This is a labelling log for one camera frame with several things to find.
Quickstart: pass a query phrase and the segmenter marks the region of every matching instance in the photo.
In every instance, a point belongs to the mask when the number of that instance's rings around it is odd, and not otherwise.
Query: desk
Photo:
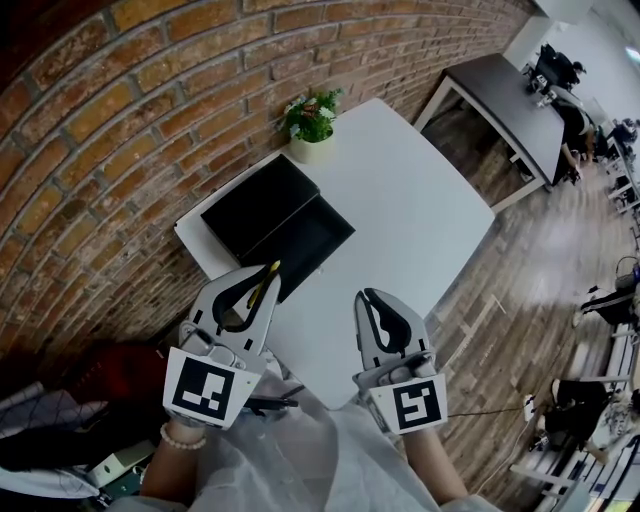
[[[379,288],[426,316],[494,218],[460,173],[382,101],[342,114],[334,130],[337,147],[330,161],[296,165],[356,231],[276,308],[266,342],[331,409],[353,397],[352,376],[362,371],[353,315],[356,292]],[[177,222],[176,233],[210,279],[237,263],[200,214],[277,154]]]
[[[551,107],[538,108],[526,92],[527,78],[502,55],[488,55],[445,70],[445,78],[414,127],[427,125],[450,91],[475,108],[515,151],[534,178],[493,205],[498,213],[555,178],[564,121]]]
[[[623,192],[626,192],[630,188],[633,188],[633,191],[636,194],[636,200],[633,203],[629,203],[625,205],[623,208],[618,209],[619,213],[624,213],[627,210],[630,210],[631,208],[635,208],[636,206],[640,205],[640,186],[637,183],[638,176],[636,176],[634,172],[633,165],[627,162],[627,159],[623,156],[624,153],[622,152],[622,148],[620,147],[620,145],[615,139],[613,141],[613,144],[615,145],[616,150],[618,151],[618,155],[620,155],[619,160],[622,162],[622,171],[624,172],[625,176],[629,180],[629,183],[627,183],[624,187],[620,187],[619,189],[614,190],[611,194],[609,194],[608,197],[609,199],[615,199],[620,194],[622,194]]]

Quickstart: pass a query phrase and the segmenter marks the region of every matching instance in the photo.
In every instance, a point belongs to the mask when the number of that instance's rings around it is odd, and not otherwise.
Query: cable
[[[504,462],[502,464],[500,464],[496,470],[491,473],[491,475],[489,475],[489,478],[487,478],[484,482],[482,482],[482,485],[478,488],[478,490],[475,492],[475,494],[480,494],[480,491],[482,491],[482,489],[484,489],[484,486],[487,485],[494,476],[496,476],[500,470],[505,467],[505,465],[511,460],[511,457],[514,456],[514,454],[516,453],[516,449],[518,448],[518,443],[520,442],[520,438],[522,437],[522,435],[527,431],[527,427],[529,426],[529,423],[527,423],[524,428],[522,429],[522,432],[520,432],[520,434],[518,434],[518,437],[516,438],[516,442],[513,444],[513,449],[511,450],[511,453],[509,454],[509,456],[504,459]]]
[[[484,416],[485,414],[500,414],[501,412],[522,411],[522,406],[513,407],[512,409],[499,409],[497,411],[486,412],[465,412],[461,414],[449,414],[449,418],[457,418],[459,416]]]

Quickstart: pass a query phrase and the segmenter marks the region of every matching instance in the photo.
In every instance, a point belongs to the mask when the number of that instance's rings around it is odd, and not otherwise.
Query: white wall
[[[566,23],[578,23],[594,0],[535,0],[549,18]]]
[[[559,22],[553,21],[542,12],[531,16],[503,53],[504,58],[516,69],[524,69],[529,61],[535,62],[535,53],[558,25]]]
[[[596,13],[578,25],[555,31],[549,43],[587,69],[573,92],[583,101],[595,98],[613,119],[640,119],[640,74],[625,53],[625,42]]]

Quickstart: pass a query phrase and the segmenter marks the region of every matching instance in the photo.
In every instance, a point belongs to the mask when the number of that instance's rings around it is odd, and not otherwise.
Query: white table
[[[331,409],[356,393],[352,376],[362,371],[353,316],[358,290],[379,288],[426,316],[494,218],[458,171],[382,101],[342,114],[334,129],[336,154],[328,162],[296,165],[356,231],[276,308],[267,338],[276,357]],[[177,222],[176,233],[209,278],[238,265],[201,213],[278,154]]]

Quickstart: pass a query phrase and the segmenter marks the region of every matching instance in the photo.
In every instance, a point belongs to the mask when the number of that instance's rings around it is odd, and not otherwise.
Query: floor
[[[522,186],[504,143],[474,112],[453,110],[424,133],[488,204]],[[571,317],[593,285],[613,289],[617,261],[634,254],[631,218],[606,197],[612,177],[595,165],[583,175],[575,187],[539,189],[500,213],[428,317],[450,414],[519,409],[529,393],[544,402],[551,380],[569,374],[579,343],[588,348],[583,371],[598,371],[606,360],[611,328],[596,315],[573,329]],[[524,427],[517,410],[451,418],[440,434],[477,492],[512,451],[513,461],[526,451],[533,429]],[[532,510],[540,488],[508,467],[481,494],[505,512]]]

